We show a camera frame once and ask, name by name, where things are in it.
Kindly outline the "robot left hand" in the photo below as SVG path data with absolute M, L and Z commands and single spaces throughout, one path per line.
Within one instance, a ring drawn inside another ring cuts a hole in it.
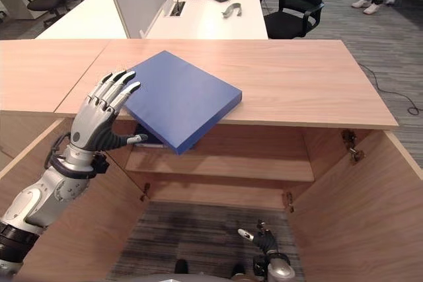
M 142 143 L 146 134 L 118 135 L 112 126 L 126 100 L 141 87 L 130 81 L 135 71 L 117 71 L 105 75 L 88 93 L 71 126 L 70 142 L 84 151 L 108 151 Z

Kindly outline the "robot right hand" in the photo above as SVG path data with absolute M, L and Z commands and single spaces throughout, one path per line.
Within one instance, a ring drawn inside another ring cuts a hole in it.
M 256 225 L 258 232 L 253 234 L 245 229 L 238 229 L 238 234 L 252 242 L 257 246 L 265 255 L 278 254 L 278 243 L 271 230 L 267 228 L 266 222 L 262 219 L 257 221 Z

